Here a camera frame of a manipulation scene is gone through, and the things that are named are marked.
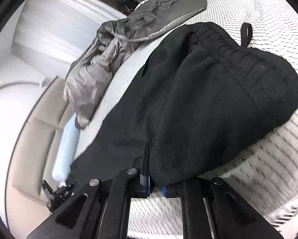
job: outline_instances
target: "padded headboard panel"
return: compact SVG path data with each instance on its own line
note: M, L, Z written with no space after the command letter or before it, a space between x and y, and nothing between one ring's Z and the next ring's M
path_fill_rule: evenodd
M23 195L46 202L41 189L45 179L55 189L52 168L58 152L63 128L74 114L62 97L64 80L56 78L41 96L29 115L17 141L12 164L12 185Z

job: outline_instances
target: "drawstring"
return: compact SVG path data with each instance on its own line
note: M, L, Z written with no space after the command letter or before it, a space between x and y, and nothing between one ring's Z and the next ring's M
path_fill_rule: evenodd
M243 23L241 26L241 47L248 47L252 39L252 25Z

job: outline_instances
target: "pile of clothes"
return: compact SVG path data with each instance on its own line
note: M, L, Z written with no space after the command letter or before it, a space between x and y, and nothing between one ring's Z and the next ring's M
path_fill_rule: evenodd
M71 66L64 97L85 127L112 75L141 42L182 24L206 0L149 0L127 19L104 23ZM284 124L298 108L298 76L282 57L241 46L214 23L169 34L107 115L94 142L72 165L78 188L113 178L152 145L150 174L158 186L219 167Z

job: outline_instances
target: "gray satin garment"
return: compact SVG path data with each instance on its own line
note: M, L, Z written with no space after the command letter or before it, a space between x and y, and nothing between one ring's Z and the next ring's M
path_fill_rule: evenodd
M126 19L103 23L65 80L63 96L73 105L79 125L88 125L113 74L143 41L165 34L206 7L206 0L148 0Z

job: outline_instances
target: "black mechanical device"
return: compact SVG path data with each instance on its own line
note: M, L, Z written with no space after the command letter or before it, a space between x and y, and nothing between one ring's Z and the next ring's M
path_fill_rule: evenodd
M42 187L52 212L27 239L126 239L131 198L152 192L150 145L129 169L108 181L91 179L75 194L73 185L53 192ZM164 187L166 198L181 198L184 239L283 239L222 178L193 178Z

